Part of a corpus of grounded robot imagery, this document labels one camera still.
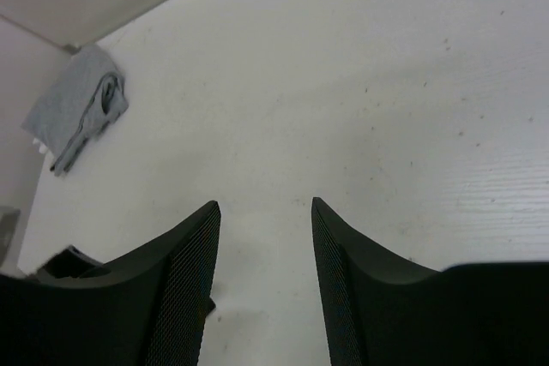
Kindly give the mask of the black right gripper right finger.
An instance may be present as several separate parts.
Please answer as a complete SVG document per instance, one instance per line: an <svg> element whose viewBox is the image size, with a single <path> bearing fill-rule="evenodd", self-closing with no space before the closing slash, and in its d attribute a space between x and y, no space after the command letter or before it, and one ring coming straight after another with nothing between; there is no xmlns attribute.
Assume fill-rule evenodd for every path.
<svg viewBox="0 0 549 366"><path fill-rule="evenodd" d="M333 365L545 365L548 265L468 263L432 270L311 203L312 239Z"/></svg>

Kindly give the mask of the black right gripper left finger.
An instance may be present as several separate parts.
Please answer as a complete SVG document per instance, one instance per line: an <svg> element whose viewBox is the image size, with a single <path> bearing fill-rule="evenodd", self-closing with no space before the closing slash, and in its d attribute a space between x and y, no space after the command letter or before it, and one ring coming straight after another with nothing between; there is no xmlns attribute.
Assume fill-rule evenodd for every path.
<svg viewBox="0 0 549 366"><path fill-rule="evenodd" d="M197 364L219 238L210 201L112 261L68 247L26 277L2 276L2 364Z"/></svg>

